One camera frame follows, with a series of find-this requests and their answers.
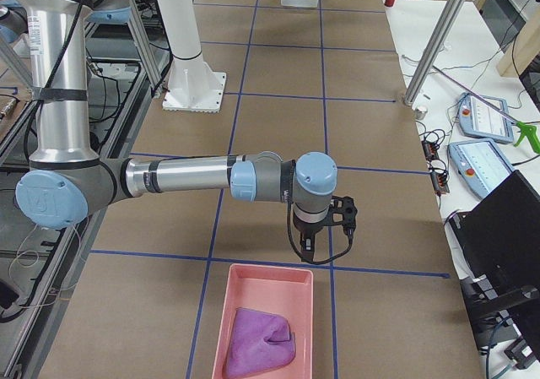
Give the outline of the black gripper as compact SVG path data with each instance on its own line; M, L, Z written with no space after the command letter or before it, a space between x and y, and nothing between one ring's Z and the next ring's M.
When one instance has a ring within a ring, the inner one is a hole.
M308 223L302 219L293 218L293 224L300 233L300 255L304 262L313 262L315 255L314 240L316 235L326 227L324 221Z

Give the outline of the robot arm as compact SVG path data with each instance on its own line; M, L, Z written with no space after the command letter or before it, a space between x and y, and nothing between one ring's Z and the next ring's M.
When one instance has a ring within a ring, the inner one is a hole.
M35 111L29 135L36 148L16 187L23 213L35 224L60 230L124 199L146 193L229 189L239 200L287 206L297 256L314 262L317 233L342 225L347 200L334 191L338 169L326 154L285 161L272 152L141 161L112 158L111 134L122 106L89 110L87 24L131 24L134 0L16 0L27 17Z
M9 44L28 32L27 13L17 0L1 0L1 36Z

